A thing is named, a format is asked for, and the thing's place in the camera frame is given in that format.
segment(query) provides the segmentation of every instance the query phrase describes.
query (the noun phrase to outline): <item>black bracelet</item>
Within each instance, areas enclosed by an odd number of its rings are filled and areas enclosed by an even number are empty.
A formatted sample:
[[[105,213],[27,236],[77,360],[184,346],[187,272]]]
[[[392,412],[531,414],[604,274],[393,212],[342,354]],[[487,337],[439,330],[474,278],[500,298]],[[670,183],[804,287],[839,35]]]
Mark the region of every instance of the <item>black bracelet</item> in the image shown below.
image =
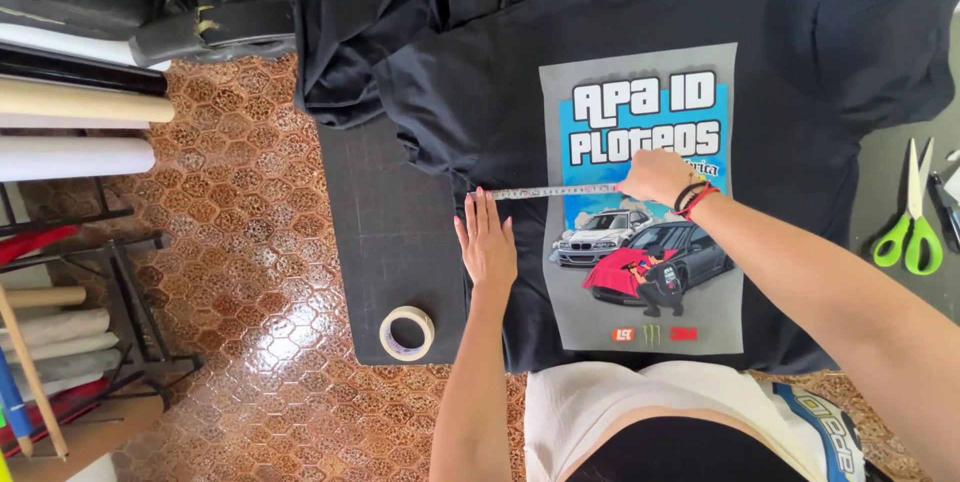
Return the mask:
[[[677,201],[673,203],[673,209],[676,210],[677,212],[680,212],[681,211],[680,205],[683,204],[684,199],[687,198],[687,195],[693,190],[697,188],[702,188],[706,185],[707,185],[707,182],[701,181],[701,182],[697,182],[696,184],[690,184],[689,186],[686,186],[685,188],[683,188],[683,191],[679,192],[679,195],[677,196]]]

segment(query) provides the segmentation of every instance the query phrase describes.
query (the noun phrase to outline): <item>gray print background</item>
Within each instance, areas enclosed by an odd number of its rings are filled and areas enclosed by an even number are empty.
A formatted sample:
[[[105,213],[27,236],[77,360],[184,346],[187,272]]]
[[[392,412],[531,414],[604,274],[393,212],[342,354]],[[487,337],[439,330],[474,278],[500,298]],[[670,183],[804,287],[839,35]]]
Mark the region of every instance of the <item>gray print background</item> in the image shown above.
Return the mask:
[[[560,102],[571,99],[579,84],[606,83],[657,76],[660,86],[669,86],[671,74],[712,70],[717,83],[727,85],[726,191],[736,191],[730,175],[730,141],[734,124],[734,67],[737,44],[692,46],[642,54],[630,54],[539,68],[546,124],[546,151],[549,183],[564,184],[560,143]],[[548,197],[546,230],[543,237],[543,276],[550,302],[557,316],[563,348],[573,351],[627,351],[674,354],[743,353],[740,307],[743,297],[743,270],[736,267],[707,280],[683,295],[683,316],[663,308],[659,317],[644,316],[642,307],[628,307],[597,300],[581,287],[589,268],[560,267],[550,261],[553,242],[564,232],[564,198]],[[659,325],[661,339],[651,346],[644,341],[643,326]],[[697,341],[670,341],[672,327],[697,329]],[[616,329],[635,329],[633,341],[614,341]]]

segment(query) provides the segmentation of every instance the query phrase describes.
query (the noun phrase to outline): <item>measuring tape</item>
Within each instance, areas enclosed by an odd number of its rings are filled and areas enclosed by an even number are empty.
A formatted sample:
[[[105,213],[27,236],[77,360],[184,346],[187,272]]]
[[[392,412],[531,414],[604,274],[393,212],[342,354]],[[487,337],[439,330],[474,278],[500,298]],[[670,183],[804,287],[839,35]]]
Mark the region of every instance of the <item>measuring tape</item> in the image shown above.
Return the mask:
[[[580,184],[577,186],[552,186],[540,188],[521,188],[518,190],[493,190],[496,201],[507,199],[534,199],[536,197],[554,197],[558,195],[580,195],[590,193],[620,193],[617,184]]]

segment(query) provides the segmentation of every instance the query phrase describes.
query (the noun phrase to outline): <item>hexagonal tile pattern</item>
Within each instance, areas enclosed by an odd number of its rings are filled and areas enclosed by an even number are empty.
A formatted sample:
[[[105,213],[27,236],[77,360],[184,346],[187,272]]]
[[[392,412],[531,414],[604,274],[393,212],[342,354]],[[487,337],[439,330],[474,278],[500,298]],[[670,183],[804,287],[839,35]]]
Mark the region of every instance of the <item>hexagonal tile pattern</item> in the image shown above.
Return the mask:
[[[174,407],[113,457],[124,482],[425,481],[447,365],[354,358],[327,181],[313,121],[292,105],[296,59],[174,63],[176,109],[146,132],[156,166],[108,184],[135,216],[85,225],[90,244],[166,231],[135,255],[176,349],[207,367]],[[111,134],[93,131],[91,134]],[[82,180],[20,184],[34,216],[93,210]],[[51,267],[57,284],[102,285]],[[761,378],[775,378],[761,375]],[[867,456],[898,479],[926,475],[842,374],[780,378],[846,408]],[[523,473],[525,375],[507,379],[513,480]]]

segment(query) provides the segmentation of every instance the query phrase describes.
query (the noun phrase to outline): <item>red string bracelet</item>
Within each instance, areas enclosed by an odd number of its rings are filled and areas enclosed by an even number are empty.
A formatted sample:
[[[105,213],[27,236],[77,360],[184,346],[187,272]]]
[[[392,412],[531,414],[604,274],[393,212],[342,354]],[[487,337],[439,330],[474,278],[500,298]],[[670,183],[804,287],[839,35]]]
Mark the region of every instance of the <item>red string bracelet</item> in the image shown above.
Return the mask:
[[[712,186],[710,185],[710,183],[707,183],[706,187],[703,188],[703,191],[700,193],[697,193],[696,196],[690,199],[690,203],[687,206],[685,206],[682,210],[680,210],[678,214],[685,220],[690,221],[690,212],[693,211],[693,207],[697,206],[703,200],[703,198],[706,197],[707,195],[711,193],[719,192],[719,191],[720,191],[720,188],[716,186]]]

